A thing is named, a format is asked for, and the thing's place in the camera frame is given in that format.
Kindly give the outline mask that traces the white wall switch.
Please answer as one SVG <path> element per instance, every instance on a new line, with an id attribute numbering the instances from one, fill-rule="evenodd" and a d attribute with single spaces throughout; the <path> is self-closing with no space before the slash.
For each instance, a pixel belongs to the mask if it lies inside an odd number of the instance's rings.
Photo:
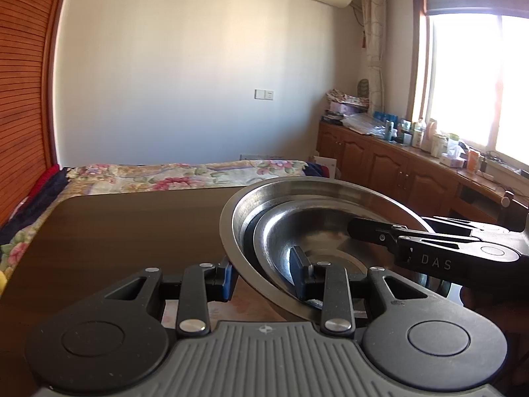
<path id="1" fill-rule="evenodd" d="M 274 92 L 270 90 L 255 90 L 255 99 L 258 101 L 272 101 Z"/>

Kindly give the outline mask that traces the small steel bowl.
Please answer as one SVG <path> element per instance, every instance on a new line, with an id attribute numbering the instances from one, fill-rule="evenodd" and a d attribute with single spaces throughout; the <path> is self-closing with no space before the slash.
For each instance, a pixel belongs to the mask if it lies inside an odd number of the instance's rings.
<path id="1" fill-rule="evenodd" d="M 310 262 L 337 263 L 350 274 L 365 275 L 372 266 L 392 267 L 394 259 L 386 248 L 349 235 L 354 218 L 423 228 L 416 213 L 387 196 L 291 198 L 261 212 L 255 221 L 246 252 L 248 283 L 293 297 L 289 252 L 295 246 Z"/>

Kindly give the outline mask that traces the red and navy blanket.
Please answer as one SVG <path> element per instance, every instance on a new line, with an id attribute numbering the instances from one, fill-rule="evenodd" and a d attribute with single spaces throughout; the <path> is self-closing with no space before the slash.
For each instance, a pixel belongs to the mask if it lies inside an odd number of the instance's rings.
<path id="1" fill-rule="evenodd" d="M 45 170 L 14 215 L 1 227 L 1 244 L 8 244 L 22 229 L 33 224 L 37 218 L 58 198 L 68 185 L 69 168 L 59 168 L 56 164 Z"/>

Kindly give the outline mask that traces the floral rectangular plate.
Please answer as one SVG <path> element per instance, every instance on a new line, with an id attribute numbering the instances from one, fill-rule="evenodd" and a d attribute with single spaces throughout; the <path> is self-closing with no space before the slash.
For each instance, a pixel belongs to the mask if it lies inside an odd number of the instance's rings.
<path id="1" fill-rule="evenodd" d="M 165 297 L 165 307 L 161 324 L 166 329 L 174 329 L 176 324 L 179 294 L 182 275 L 163 276 L 161 291 Z M 278 314 L 266 299 L 252 289 L 247 283 L 238 278 L 231 300 L 227 302 L 214 301 L 209 293 L 223 290 L 222 285 L 216 284 L 216 278 L 205 279 L 206 294 L 208 295 L 208 312 L 211 329 L 217 327 L 218 321 L 242 322 L 281 322 L 284 318 Z"/>

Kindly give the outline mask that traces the patterned white curtain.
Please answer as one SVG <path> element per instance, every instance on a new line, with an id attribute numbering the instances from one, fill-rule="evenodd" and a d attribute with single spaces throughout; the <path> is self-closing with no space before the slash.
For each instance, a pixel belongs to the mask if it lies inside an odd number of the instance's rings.
<path id="1" fill-rule="evenodd" d="M 386 49 L 387 0 L 360 0 L 365 33 L 369 81 L 369 111 L 384 110 L 384 53 Z"/>

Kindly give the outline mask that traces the window with wooden frame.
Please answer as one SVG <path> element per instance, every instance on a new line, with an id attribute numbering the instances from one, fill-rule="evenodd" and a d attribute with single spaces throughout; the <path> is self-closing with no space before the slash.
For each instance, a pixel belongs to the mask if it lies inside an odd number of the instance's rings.
<path id="1" fill-rule="evenodd" d="M 421 113 L 443 134 L 528 163 L 528 0 L 414 0 L 426 45 Z"/>

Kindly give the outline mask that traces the large steel bowl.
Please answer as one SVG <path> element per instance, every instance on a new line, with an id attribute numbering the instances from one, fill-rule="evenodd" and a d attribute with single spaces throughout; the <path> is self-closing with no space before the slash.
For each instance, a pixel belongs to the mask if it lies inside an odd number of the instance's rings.
<path id="1" fill-rule="evenodd" d="M 333 198 L 359 198 L 360 196 L 383 196 L 382 194 L 351 183 L 325 179 L 322 177 L 280 177 L 259 182 L 245 187 L 235 193 L 225 204 L 220 218 L 220 236 L 227 257 L 237 269 L 242 279 L 258 293 L 260 293 L 272 307 L 287 319 L 301 318 L 317 321 L 320 318 L 322 302 L 311 299 L 301 302 L 294 296 L 289 297 L 281 290 L 263 287 L 258 284 L 253 287 L 247 281 L 250 263 L 246 252 L 249 246 L 251 230 L 261 214 L 273 205 L 300 196 L 326 196 Z M 423 228 L 429 231 L 431 227 L 420 217 Z M 408 272 L 396 266 L 395 262 L 388 269 L 403 274 L 404 277 L 417 282 L 437 294 L 446 297 L 450 291 L 450 283 L 441 281 L 423 273 Z"/>

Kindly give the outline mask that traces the wooden sideboard cabinet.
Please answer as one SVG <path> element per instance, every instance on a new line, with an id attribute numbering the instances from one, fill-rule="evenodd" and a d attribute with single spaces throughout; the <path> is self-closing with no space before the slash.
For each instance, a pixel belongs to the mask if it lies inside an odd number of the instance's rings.
<path id="1" fill-rule="evenodd" d="M 418 149 L 322 122 L 316 151 L 337 160 L 341 180 L 378 191 L 422 216 L 499 222 L 502 186 Z"/>

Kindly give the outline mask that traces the floral bed cover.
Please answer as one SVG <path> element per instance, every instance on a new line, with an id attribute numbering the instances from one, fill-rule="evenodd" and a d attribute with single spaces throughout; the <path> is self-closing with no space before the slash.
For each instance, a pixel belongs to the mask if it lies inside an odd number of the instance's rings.
<path id="1" fill-rule="evenodd" d="M 134 194 L 211 187 L 245 187 L 276 177 L 301 177 L 309 164 L 302 160 L 258 159 L 190 165 L 91 164 L 69 168 L 68 185 L 37 218 L 12 240 L 1 244 L 1 288 L 10 281 L 39 228 L 61 202 L 76 196 Z"/>

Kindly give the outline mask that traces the wooden slatted wardrobe door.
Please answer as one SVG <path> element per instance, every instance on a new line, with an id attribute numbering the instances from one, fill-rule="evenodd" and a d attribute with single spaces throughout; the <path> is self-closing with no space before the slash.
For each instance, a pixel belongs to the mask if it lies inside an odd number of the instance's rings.
<path id="1" fill-rule="evenodd" d="M 1 0 L 1 222 L 57 164 L 52 86 L 64 0 Z"/>

